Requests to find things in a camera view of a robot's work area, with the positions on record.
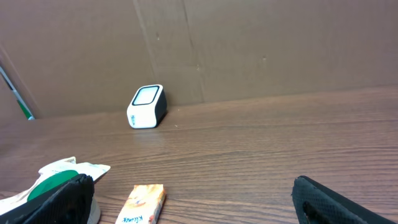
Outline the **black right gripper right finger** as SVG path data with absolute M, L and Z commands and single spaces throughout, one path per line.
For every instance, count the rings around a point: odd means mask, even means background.
M 304 175 L 294 180 L 292 201 L 300 224 L 395 224 Z

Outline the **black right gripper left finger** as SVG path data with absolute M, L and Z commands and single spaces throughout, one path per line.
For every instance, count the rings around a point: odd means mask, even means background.
M 1 223 L 88 223 L 95 183 L 78 174 L 1 215 Z

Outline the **white plastic pouch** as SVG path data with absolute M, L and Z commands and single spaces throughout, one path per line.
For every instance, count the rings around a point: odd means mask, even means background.
M 78 174 L 90 175 L 93 180 L 98 180 L 107 171 L 110 170 L 110 166 L 103 164 L 90 164 L 89 162 L 77 163 L 76 157 L 69 157 L 60 159 L 53 163 L 47 164 L 39 170 L 39 178 L 35 181 L 33 186 L 29 189 L 9 198 L 1 200 L 1 215 L 11 211 L 12 209 L 21 206 L 28 201 L 30 193 L 43 181 L 50 178 L 51 176 L 58 174 L 66 170 L 74 170 Z

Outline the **orange tissue pack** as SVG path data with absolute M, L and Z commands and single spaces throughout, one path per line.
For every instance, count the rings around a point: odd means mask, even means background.
M 157 224 L 165 198 L 163 184 L 135 185 L 115 224 Z

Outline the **green lid jar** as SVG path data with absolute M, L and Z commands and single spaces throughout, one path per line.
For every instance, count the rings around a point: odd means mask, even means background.
M 48 192 L 49 190 L 58 187 L 59 185 L 65 183 L 66 181 L 74 178 L 78 175 L 75 170 L 65 170 L 58 172 L 47 179 L 43 180 L 41 183 L 36 185 L 28 195 L 27 201 L 31 201 L 36 197 Z M 97 201 L 93 198 L 90 208 L 90 216 L 88 217 L 87 224 L 97 224 L 100 220 L 101 210 L 98 206 Z

